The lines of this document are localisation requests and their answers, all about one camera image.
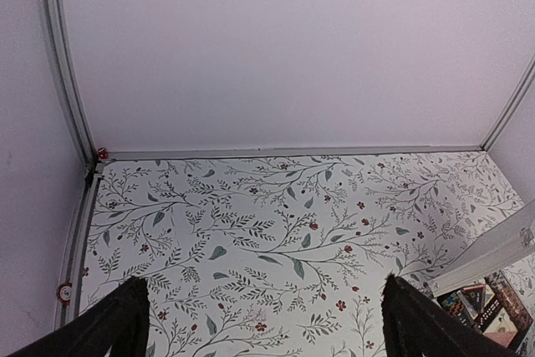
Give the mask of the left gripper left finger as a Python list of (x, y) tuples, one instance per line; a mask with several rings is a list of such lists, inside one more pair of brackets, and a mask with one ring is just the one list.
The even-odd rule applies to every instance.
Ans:
[(147, 282), (131, 277), (69, 324), (10, 355), (144, 356), (149, 327)]

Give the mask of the orange black chip roll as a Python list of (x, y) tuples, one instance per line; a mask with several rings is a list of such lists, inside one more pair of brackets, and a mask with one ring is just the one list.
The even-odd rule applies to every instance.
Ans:
[(519, 331), (530, 329), (533, 319), (502, 271), (491, 273), (485, 280), (517, 329)]

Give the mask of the aluminium poker case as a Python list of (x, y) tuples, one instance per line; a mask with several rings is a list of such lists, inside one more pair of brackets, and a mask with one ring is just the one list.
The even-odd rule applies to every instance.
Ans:
[[(493, 298), (497, 299), (497, 296), (486, 283), (485, 277), (498, 271), (502, 271), (505, 275), (505, 268), (532, 254), (534, 254), (534, 202), (530, 201), (503, 222), (484, 232), (426, 287), (429, 288), (432, 298), (437, 302), (437, 298), (443, 294), (457, 292), (463, 287), (483, 283), (486, 285), (486, 306)], [(516, 288), (514, 290), (522, 300), (521, 292)], [(484, 332), (478, 328), (475, 320), (473, 320), (472, 327), (467, 327), (483, 335), (487, 331), (516, 331), (518, 336), (515, 338), (515, 349), (510, 350), (525, 356), (530, 331), (534, 328), (534, 314), (530, 313), (530, 315), (533, 319), (532, 325), (530, 329), (524, 331), (517, 329), (503, 307)]]

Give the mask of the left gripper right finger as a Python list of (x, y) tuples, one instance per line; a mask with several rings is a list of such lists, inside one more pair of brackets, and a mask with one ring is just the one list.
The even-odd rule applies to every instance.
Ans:
[(386, 278), (381, 303), (385, 353), (393, 356), (514, 356), (451, 317), (401, 277)]

